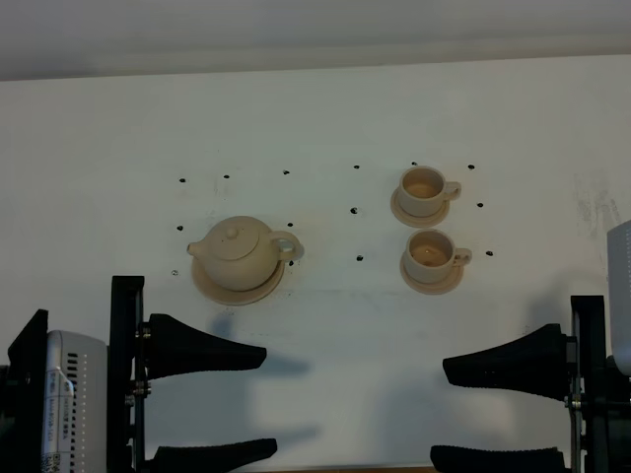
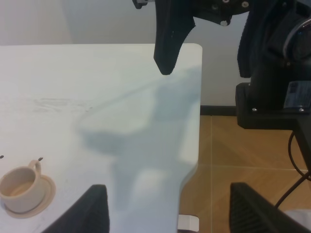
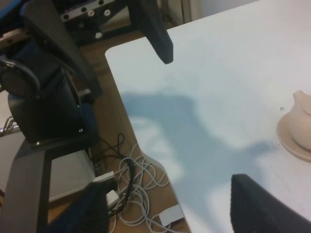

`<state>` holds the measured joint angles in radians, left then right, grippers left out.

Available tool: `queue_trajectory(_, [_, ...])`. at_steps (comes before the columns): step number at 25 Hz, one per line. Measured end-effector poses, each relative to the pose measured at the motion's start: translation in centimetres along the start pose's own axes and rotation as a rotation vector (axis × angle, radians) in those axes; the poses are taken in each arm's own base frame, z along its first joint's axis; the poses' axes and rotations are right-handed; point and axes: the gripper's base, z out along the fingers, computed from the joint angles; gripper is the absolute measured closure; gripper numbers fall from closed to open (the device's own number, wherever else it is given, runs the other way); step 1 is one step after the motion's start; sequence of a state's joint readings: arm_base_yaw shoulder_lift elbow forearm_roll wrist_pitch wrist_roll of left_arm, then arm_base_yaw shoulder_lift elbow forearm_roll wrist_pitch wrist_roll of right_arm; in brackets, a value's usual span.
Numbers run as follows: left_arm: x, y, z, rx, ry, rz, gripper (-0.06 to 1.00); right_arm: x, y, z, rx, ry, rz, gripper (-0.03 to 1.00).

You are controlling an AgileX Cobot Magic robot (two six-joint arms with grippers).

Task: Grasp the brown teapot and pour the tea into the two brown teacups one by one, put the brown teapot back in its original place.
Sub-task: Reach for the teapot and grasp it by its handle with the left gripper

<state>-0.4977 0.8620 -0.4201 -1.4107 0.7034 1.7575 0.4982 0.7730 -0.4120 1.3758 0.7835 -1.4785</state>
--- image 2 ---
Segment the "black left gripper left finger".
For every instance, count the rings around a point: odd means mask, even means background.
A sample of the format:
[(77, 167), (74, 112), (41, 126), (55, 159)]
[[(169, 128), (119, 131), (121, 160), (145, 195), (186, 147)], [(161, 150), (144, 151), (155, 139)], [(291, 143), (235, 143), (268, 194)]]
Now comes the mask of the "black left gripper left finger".
[(107, 189), (92, 185), (45, 233), (108, 233), (110, 231)]

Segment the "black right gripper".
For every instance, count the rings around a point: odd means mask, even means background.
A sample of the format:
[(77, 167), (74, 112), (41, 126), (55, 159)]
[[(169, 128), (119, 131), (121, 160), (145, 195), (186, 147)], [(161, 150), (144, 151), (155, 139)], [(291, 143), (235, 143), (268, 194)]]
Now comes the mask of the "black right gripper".
[(238, 49), (238, 67), (242, 78), (250, 78), (250, 53), (255, 16), (251, 0), (156, 0), (156, 38), (154, 61), (162, 75), (175, 68), (180, 49), (195, 27), (194, 18), (229, 25), (233, 15), (249, 11)]

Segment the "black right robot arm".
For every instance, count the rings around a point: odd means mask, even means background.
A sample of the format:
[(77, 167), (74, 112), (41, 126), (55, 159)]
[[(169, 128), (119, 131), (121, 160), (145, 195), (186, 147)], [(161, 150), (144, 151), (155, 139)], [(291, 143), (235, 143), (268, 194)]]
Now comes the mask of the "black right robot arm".
[(248, 13), (237, 62), (249, 83), (236, 86), (244, 129), (291, 130), (311, 166), (311, 5), (301, 0), (157, 0), (154, 61), (175, 68), (195, 18), (228, 26)]

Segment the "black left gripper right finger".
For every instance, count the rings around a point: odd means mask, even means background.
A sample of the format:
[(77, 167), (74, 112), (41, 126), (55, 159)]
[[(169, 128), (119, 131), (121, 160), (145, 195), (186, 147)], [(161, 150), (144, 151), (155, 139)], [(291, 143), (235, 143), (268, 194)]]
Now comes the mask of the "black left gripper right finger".
[(246, 183), (230, 185), (231, 233), (309, 233)]

